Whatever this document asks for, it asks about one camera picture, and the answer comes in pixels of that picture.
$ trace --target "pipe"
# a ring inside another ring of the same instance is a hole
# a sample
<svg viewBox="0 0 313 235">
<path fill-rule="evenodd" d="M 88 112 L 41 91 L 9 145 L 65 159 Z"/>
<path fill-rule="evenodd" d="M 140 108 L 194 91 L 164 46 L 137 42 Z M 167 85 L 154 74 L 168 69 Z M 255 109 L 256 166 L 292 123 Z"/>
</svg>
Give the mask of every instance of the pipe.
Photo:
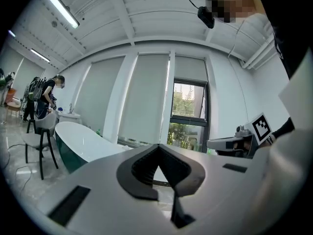
<svg viewBox="0 0 313 235">
<path fill-rule="evenodd" d="M 262 58 L 266 56 L 270 52 L 270 50 L 275 46 L 275 42 L 272 41 L 269 46 L 256 58 L 253 62 L 247 67 L 247 69 L 251 69 L 256 63 L 258 63 Z"/>
<path fill-rule="evenodd" d="M 246 61 L 246 63 L 244 64 L 243 68 L 246 68 L 249 66 L 249 64 L 251 64 L 258 55 L 260 55 L 260 53 L 268 46 L 269 43 L 271 43 L 274 40 L 274 35 L 271 34 L 266 41 L 261 45 L 261 47 L 249 58 L 248 61 Z"/>
<path fill-rule="evenodd" d="M 265 60 L 264 62 L 262 62 L 257 68 L 254 68 L 255 70 L 259 69 L 263 64 L 265 64 L 266 62 L 268 62 L 273 56 L 275 56 L 277 54 L 277 52 L 275 52 L 272 56 L 270 56 L 267 60 Z"/>
</svg>

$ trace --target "fluorescent light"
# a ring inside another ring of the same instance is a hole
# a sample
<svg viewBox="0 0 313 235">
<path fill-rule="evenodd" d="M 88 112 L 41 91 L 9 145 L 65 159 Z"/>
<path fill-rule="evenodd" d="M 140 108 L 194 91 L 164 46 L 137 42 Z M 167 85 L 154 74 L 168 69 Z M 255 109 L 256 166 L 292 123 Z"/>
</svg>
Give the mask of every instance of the fluorescent light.
<svg viewBox="0 0 313 235">
<path fill-rule="evenodd" d="M 37 56 L 41 57 L 42 59 L 44 59 L 45 61 L 47 61 L 48 63 L 50 63 L 50 60 L 45 58 L 44 56 L 42 56 L 41 54 L 39 54 L 37 51 L 35 51 L 34 49 L 30 50 L 31 52 L 35 53 Z"/>
<path fill-rule="evenodd" d="M 15 37 L 15 34 L 11 30 L 9 30 L 9 33 L 12 35 L 12 37 Z"/>
<path fill-rule="evenodd" d="M 79 22 L 74 18 L 74 16 L 65 8 L 65 5 L 61 0 L 50 0 L 53 5 L 58 9 L 58 11 L 65 17 L 65 19 L 76 29 Z"/>
</svg>

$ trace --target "tiled floor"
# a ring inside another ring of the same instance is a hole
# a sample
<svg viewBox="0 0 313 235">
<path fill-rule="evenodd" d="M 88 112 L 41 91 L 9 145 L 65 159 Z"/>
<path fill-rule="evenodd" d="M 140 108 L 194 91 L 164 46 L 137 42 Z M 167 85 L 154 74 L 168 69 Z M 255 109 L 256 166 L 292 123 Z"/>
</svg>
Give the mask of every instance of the tiled floor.
<svg viewBox="0 0 313 235">
<path fill-rule="evenodd" d="M 6 109 L 0 107 L 0 122 L 5 118 Z M 0 165 L 3 169 L 8 162 L 8 147 L 15 144 L 24 144 L 21 134 L 26 133 L 27 123 L 21 118 L 16 118 L 15 113 L 8 116 L 6 124 L 0 124 Z M 53 163 L 50 151 L 44 151 L 43 170 L 44 180 L 40 178 L 39 152 L 31 147 L 28 148 L 28 163 L 25 162 L 25 146 L 17 145 L 9 149 L 10 160 L 5 169 L 4 175 L 11 189 L 34 205 L 39 198 L 56 182 L 68 175 L 56 146 L 55 139 L 51 139 L 54 156 L 59 169 Z M 158 206 L 164 215 L 170 219 L 174 191 L 171 187 L 153 186 L 159 192 Z"/>
</svg>

